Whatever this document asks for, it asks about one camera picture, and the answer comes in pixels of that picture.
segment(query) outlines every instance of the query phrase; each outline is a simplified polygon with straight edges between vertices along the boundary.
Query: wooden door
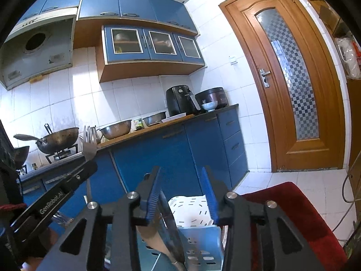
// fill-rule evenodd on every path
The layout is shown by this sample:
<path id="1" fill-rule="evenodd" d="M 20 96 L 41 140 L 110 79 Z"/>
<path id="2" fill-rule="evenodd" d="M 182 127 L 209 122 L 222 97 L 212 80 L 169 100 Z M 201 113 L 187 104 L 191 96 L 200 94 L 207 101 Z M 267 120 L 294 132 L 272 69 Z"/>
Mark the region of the wooden door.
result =
<path id="1" fill-rule="evenodd" d="M 256 81 L 272 171 L 342 168 L 340 83 L 324 40 L 302 4 L 227 0 L 220 6 Z"/>

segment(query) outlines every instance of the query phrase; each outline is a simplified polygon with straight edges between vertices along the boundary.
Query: red string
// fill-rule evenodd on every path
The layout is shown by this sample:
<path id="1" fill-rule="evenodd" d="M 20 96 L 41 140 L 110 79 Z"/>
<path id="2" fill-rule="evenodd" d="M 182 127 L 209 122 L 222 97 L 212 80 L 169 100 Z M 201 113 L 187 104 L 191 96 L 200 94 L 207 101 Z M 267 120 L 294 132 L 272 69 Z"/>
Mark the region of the red string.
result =
<path id="1" fill-rule="evenodd" d="M 16 204 L 16 205 L 7 204 L 7 205 L 1 205 L 0 206 L 0 211 L 12 212 L 14 210 L 23 209 L 23 208 L 26 208 L 26 207 L 27 207 L 27 205 L 25 203 Z"/>

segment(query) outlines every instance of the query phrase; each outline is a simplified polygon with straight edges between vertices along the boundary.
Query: white plate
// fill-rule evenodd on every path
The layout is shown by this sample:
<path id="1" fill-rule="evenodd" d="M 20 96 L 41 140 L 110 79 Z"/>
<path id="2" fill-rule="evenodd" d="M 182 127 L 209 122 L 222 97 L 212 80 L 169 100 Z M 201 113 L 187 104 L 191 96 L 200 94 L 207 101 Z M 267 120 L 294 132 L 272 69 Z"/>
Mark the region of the white plate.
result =
<path id="1" fill-rule="evenodd" d="M 168 122 L 168 121 L 172 121 L 172 120 L 175 120 L 175 119 L 178 119 L 178 118 L 182 118 L 186 115 L 187 113 L 182 113 L 182 114 L 178 114 L 178 115 L 174 115 L 172 117 L 168 117 L 168 118 L 165 118 L 162 120 L 163 123 L 165 122 Z"/>

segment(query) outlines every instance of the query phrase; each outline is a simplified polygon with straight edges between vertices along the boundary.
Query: blue gripper pad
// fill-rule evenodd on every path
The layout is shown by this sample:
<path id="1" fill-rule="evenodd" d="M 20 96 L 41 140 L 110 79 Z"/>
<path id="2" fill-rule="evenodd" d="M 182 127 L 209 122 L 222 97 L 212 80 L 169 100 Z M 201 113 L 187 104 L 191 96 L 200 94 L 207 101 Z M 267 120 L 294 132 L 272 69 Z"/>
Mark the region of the blue gripper pad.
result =
<path id="1" fill-rule="evenodd" d="M 214 191 L 211 185 L 211 182 L 208 178 L 208 173 L 205 167 L 202 168 L 200 172 L 200 184 L 203 193 L 205 194 L 205 198 L 207 199 L 209 214 L 211 215 L 211 218 L 214 220 L 214 224 L 217 224 L 218 222 L 218 202 L 214 195 Z"/>

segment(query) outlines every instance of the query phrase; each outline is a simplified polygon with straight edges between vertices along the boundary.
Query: countertop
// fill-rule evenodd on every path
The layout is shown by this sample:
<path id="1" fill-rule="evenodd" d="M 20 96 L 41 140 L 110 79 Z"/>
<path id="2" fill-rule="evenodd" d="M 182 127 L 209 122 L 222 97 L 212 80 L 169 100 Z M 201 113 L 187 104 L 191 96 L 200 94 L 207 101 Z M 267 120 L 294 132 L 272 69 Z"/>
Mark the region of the countertop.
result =
<path id="1" fill-rule="evenodd" d="M 169 122 L 166 122 L 166 123 L 161 123 L 161 124 L 154 125 L 154 126 L 151 126 L 151 127 L 147 127 L 147 128 L 144 128 L 144 129 L 138 130 L 138 131 L 133 131 L 133 132 L 131 132 L 129 134 L 126 134 L 124 136 L 120 136 L 118 138 L 111 139 L 109 141 L 106 141 L 104 143 L 99 144 L 98 145 L 98 151 L 110 149 L 113 145 L 117 145 L 117 144 L 120 144 L 122 142 L 129 141 L 129 140 L 134 139 L 136 137 L 139 137 L 141 135 L 144 135 L 144 134 L 147 134 L 147 133 L 152 133 L 154 131 L 160 130 L 160 129 L 165 128 L 165 127 L 169 127 L 169 126 L 172 126 L 172 125 L 175 125 L 175 124 L 192 121 L 192 120 L 198 119 L 198 118 L 207 117 L 207 116 L 210 116 L 212 114 L 216 115 L 218 113 L 234 109 L 235 107 L 238 107 L 238 104 L 227 106 L 227 107 L 224 107 L 224 108 L 212 111 L 212 112 L 202 113 L 202 114 L 195 115 L 195 116 L 194 115 L 187 115 L 185 117 L 178 118 L 178 119 L 175 119 L 173 121 L 169 121 Z M 39 168 L 37 170 L 33 170 L 33 171 L 29 172 L 26 175 L 21 175 L 20 179 L 21 179 L 22 182 L 28 182 L 28 181 L 32 180 L 33 178 L 35 178 L 35 177 L 37 177 L 37 179 L 42 178 L 44 175 L 46 175 L 46 173 L 48 171 L 51 171 L 51 170 L 53 170 L 55 168 L 58 168 L 58 167 L 60 167 L 62 165 L 65 165 L 65 164 L 67 164 L 69 162 L 75 161 L 75 160 L 80 159 L 80 158 L 84 158 L 82 152 L 79 152 L 79 153 L 74 154 L 72 156 L 69 156 L 69 157 L 67 157 L 65 159 L 57 161 L 56 163 L 52 163 L 52 164 L 49 164 L 47 166 L 41 167 L 41 168 Z"/>

